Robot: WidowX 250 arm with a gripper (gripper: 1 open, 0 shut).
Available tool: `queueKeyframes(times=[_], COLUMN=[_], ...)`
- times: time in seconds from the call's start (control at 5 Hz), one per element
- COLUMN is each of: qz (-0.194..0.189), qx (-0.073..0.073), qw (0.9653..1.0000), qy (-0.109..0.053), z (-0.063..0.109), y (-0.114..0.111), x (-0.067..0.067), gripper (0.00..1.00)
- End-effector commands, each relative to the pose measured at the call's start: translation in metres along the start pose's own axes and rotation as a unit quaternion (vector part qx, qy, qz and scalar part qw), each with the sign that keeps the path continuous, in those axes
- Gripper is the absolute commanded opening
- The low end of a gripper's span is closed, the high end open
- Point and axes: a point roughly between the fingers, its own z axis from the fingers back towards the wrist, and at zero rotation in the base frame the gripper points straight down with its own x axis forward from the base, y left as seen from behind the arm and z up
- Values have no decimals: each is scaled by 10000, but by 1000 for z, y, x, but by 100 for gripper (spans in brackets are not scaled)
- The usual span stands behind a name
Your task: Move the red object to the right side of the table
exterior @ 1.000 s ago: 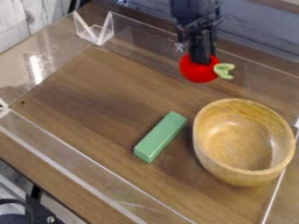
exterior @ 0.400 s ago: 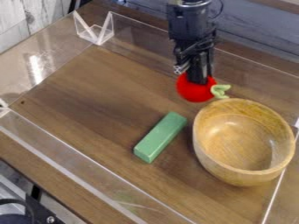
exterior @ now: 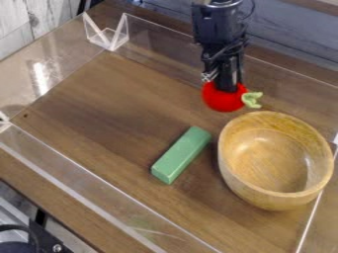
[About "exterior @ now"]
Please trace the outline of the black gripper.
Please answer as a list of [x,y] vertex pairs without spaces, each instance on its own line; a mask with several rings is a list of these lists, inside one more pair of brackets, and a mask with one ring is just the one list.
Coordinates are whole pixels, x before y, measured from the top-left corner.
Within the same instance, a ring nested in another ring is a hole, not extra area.
[[239,14],[243,0],[211,0],[191,4],[193,41],[202,46],[202,77],[216,89],[234,93],[244,84],[244,47],[247,24]]

